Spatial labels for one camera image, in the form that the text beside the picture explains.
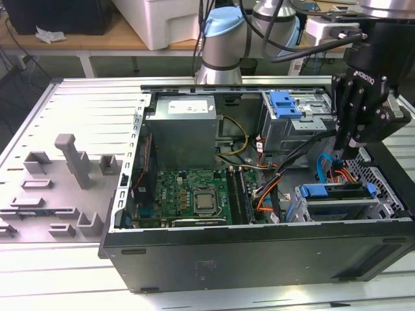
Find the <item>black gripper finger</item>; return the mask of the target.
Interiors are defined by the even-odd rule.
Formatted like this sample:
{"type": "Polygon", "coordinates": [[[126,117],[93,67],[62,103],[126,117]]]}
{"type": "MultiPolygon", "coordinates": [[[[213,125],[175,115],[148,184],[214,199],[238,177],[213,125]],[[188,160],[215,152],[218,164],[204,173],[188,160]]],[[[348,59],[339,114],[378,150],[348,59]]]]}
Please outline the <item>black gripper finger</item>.
{"type": "Polygon", "coordinates": [[[356,105],[353,102],[355,79],[351,73],[333,76],[331,105],[335,115],[337,134],[335,150],[353,150],[350,145],[355,128],[356,105]]]}
{"type": "Polygon", "coordinates": [[[398,93],[386,86],[358,87],[349,102],[343,129],[343,158],[354,159],[359,148],[378,143],[411,121],[407,108],[397,102],[398,93]]]}

